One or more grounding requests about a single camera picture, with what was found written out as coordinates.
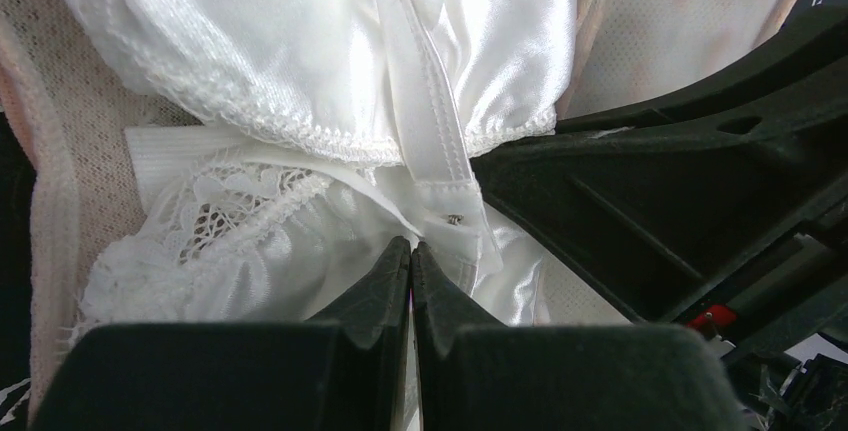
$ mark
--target floral lace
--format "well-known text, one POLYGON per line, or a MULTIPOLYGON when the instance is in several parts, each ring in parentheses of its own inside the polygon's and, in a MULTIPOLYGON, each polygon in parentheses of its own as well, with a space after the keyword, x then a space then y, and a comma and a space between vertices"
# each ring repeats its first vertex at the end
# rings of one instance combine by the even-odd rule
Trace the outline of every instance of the floral lace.
POLYGON ((249 268, 256 243, 332 179, 222 152, 163 191, 141 231, 91 269, 71 345, 107 322, 191 321, 186 306, 221 270, 249 268))

